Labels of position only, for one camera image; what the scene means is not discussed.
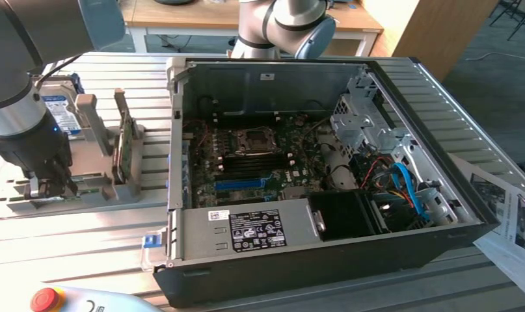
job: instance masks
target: chair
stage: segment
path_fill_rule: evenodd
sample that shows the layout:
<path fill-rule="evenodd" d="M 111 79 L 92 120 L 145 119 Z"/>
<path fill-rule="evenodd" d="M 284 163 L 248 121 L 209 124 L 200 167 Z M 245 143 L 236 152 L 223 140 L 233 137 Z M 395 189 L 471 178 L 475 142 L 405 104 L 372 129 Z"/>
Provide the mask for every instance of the chair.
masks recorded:
<path fill-rule="evenodd" d="M 505 6 L 503 11 L 499 13 L 499 15 L 494 18 L 494 20 L 493 20 L 491 23 L 489 24 L 489 26 L 491 26 L 491 25 L 495 23 L 495 21 L 499 19 L 499 17 L 501 17 L 503 14 L 507 14 L 507 13 L 509 13 L 509 10 L 510 10 L 510 9 L 513 9 L 513 12 L 511 12 L 511 14 L 510 14 L 510 17 L 511 17 L 514 20 L 517 20 L 517 19 L 514 18 L 514 13 L 517 12 L 517 8 L 518 8 L 521 2 L 522 2 L 522 0 L 511 0 L 510 3 L 505 2 L 505 1 L 499 1 L 498 4 L 505 3 L 506 6 Z M 511 34 L 509 35 L 506 41 L 509 41 L 509 40 L 511 39 L 513 35 L 514 35 L 515 32 L 519 30 L 519 28 L 521 28 L 522 25 L 525 25 L 525 16 L 523 16 L 522 19 L 518 21 L 518 25 L 514 27 L 514 30 L 513 30 Z"/>

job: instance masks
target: floor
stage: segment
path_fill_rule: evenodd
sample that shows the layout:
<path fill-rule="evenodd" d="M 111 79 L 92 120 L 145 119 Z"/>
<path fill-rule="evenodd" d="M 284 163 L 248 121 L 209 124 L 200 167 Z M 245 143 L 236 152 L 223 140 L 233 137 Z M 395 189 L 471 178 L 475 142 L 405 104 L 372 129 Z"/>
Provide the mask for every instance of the floor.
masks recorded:
<path fill-rule="evenodd" d="M 491 55 L 481 61 L 467 61 L 487 52 L 525 56 L 525 26 L 511 41 L 506 37 L 517 22 L 502 16 L 494 26 L 487 19 L 463 55 L 443 81 L 447 90 L 515 162 L 525 161 L 525 60 Z M 168 36 L 164 38 L 184 53 L 224 53 L 231 49 L 228 37 Z M 159 36 L 147 36 L 149 52 L 177 52 L 163 47 Z M 131 37 L 107 52 L 133 52 Z"/>

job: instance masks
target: sticker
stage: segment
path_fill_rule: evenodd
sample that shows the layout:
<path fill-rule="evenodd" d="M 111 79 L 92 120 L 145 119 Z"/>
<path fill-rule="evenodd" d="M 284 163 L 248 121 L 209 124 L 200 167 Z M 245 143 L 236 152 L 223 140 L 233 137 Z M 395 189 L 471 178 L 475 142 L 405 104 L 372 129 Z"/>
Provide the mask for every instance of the sticker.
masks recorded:
<path fill-rule="evenodd" d="M 272 73 L 262 73 L 260 74 L 260 80 L 274 80 L 274 74 Z"/>
<path fill-rule="evenodd" d="M 208 221 L 227 220 L 228 210 L 208 211 Z"/>
<path fill-rule="evenodd" d="M 235 252 L 287 246 L 279 211 L 254 211 L 228 216 Z"/>
<path fill-rule="evenodd" d="M 61 131 L 69 136 L 77 135 L 80 133 L 80 125 L 73 113 L 66 109 L 69 102 L 65 96 L 42 96 L 42 100 Z"/>

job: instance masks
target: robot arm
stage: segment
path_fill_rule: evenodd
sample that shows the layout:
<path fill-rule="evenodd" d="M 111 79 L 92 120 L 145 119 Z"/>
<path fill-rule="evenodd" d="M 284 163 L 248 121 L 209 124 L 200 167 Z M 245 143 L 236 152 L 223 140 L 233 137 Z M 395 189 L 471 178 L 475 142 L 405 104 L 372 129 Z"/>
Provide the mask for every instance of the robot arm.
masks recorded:
<path fill-rule="evenodd" d="M 124 35 L 115 0 L 0 0 L 0 156 L 29 179 L 28 197 L 74 195 L 66 134 L 26 71 Z"/>
<path fill-rule="evenodd" d="M 232 58 L 274 59 L 279 50 L 314 59 L 326 49 L 335 21 L 324 0 L 239 0 L 239 37 Z"/>

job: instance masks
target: blue latch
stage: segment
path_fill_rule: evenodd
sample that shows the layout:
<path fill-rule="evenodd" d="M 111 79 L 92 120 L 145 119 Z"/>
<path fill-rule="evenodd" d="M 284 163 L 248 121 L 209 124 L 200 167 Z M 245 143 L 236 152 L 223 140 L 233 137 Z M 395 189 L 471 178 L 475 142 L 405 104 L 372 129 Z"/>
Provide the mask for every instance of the blue latch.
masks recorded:
<path fill-rule="evenodd" d="M 143 248 L 161 247 L 161 235 L 144 236 Z"/>

